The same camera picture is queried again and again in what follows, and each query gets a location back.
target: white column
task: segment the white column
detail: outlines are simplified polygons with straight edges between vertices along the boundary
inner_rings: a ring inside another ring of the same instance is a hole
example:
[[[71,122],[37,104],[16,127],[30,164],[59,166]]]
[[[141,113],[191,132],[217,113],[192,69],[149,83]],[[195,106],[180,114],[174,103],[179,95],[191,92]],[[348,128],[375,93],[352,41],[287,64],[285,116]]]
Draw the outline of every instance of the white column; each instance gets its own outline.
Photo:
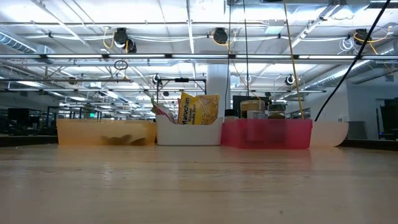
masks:
[[[227,65],[207,65],[207,94],[219,94],[219,117],[224,117],[225,109],[229,109],[231,107],[231,87],[227,79],[227,74]]]

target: table surface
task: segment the table surface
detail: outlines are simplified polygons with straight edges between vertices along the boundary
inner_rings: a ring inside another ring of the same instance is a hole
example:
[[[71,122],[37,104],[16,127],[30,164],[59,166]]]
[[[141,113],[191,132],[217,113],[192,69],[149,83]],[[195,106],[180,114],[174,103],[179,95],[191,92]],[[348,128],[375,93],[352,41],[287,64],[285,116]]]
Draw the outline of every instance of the table surface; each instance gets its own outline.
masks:
[[[397,223],[398,153],[0,148],[1,223]]]

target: orange plastic bin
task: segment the orange plastic bin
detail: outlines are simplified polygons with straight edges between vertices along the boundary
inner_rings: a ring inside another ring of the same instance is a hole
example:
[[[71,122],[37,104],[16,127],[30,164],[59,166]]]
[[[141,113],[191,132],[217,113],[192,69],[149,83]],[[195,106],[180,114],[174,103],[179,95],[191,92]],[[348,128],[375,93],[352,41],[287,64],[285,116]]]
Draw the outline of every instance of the orange plastic bin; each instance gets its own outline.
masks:
[[[59,145],[143,146],[155,144],[156,124],[152,121],[58,119]]]

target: food package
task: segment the food package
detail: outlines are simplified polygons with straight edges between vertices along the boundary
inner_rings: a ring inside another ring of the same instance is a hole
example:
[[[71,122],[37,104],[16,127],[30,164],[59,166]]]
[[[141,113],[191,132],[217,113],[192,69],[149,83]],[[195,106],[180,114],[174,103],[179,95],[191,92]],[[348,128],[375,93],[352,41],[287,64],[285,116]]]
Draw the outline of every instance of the food package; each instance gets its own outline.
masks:
[[[191,96],[181,93],[178,124],[213,124],[218,117],[219,95]]]
[[[165,115],[171,123],[175,124],[175,119],[173,113],[165,106],[160,103],[156,103],[154,99],[150,99],[152,105],[154,106],[151,111],[156,115]]]

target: translucent bin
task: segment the translucent bin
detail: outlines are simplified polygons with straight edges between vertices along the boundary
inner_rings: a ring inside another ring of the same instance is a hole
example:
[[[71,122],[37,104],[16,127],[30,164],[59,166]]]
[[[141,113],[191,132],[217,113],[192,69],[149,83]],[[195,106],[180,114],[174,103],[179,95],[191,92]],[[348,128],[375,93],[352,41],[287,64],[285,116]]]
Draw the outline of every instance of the translucent bin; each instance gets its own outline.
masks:
[[[237,119],[225,122],[221,145],[241,149],[308,149],[310,119]]]
[[[152,121],[58,119],[59,145],[145,146],[155,144]]]

